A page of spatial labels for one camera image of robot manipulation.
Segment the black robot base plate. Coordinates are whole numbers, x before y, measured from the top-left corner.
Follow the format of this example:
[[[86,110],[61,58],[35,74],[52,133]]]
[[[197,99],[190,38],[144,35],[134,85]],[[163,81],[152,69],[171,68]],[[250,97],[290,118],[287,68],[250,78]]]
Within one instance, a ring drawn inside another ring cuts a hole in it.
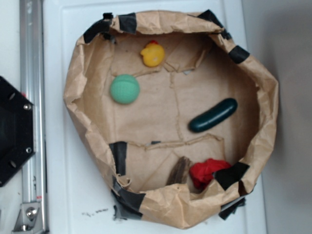
[[[34,154],[33,104],[0,78],[0,186]]]

